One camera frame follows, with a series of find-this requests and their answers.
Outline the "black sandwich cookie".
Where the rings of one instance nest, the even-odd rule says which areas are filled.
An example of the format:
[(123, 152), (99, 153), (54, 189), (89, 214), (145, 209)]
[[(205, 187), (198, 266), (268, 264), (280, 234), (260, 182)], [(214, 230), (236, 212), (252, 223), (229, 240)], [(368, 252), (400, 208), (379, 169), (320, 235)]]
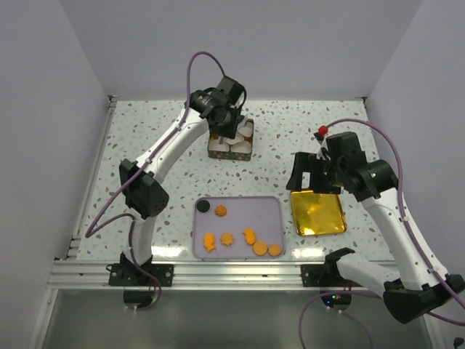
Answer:
[(206, 213), (210, 210), (210, 203), (205, 200), (205, 199), (201, 199), (199, 200), (196, 205), (195, 205), (195, 208), (200, 212), (200, 213)]

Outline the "orange swirl cookie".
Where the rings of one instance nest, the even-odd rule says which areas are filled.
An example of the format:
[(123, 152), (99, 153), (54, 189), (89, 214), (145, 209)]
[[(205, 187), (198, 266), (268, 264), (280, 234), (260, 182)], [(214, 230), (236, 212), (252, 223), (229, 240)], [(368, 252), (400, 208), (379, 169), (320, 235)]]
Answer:
[(227, 207), (224, 205), (218, 205), (215, 207), (214, 214), (217, 217), (224, 217), (227, 214)]

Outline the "orange dotted round cookie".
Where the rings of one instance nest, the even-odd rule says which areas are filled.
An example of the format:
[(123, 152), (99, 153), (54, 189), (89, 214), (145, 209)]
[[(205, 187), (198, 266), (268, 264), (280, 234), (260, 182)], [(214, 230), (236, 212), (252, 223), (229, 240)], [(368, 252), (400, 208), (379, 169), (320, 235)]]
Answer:
[(263, 241), (256, 241), (252, 247), (253, 252), (257, 256), (263, 256), (268, 252), (268, 246)]

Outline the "metal tongs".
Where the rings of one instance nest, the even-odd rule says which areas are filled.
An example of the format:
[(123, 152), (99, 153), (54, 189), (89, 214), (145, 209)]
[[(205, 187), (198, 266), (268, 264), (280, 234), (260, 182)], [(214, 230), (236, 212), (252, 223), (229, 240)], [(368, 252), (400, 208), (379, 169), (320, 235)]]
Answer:
[(234, 122), (231, 121), (229, 124), (222, 127), (220, 129), (220, 133), (217, 134), (219, 143), (223, 144), (226, 142), (226, 140), (234, 139), (237, 134), (238, 129), (244, 125), (244, 122), (245, 122), (245, 116), (238, 115), (235, 118)]

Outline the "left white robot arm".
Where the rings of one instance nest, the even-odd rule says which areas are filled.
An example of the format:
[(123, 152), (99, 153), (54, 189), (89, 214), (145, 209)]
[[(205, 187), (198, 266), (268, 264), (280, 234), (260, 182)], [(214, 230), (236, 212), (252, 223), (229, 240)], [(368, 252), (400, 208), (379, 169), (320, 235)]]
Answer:
[(131, 261), (125, 276), (134, 285), (146, 284), (152, 260), (151, 241), (156, 217), (166, 208), (169, 195), (161, 184), (179, 157), (202, 135), (233, 138), (244, 117), (241, 110), (246, 88), (223, 76), (216, 87), (192, 92), (174, 123), (149, 150), (136, 160), (119, 166), (122, 194), (129, 213), (134, 215), (124, 250)]

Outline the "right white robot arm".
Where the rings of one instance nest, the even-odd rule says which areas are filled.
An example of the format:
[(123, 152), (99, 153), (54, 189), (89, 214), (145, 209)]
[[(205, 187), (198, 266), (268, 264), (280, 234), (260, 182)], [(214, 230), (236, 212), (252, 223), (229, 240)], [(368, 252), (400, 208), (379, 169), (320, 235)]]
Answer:
[(435, 257), (408, 208), (400, 172), (384, 160), (369, 162), (354, 132), (317, 137), (318, 153), (298, 152), (290, 179), (291, 192), (301, 192), (304, 173), (316, 194), (352, 194), (379, 228), (397, 264), (393, 271), (348, 247), (325, 256), (319, 286), (353, 281), (378, 295), (400, 323), (444, 305), (464, 290), (464, 278), (452, 274)]

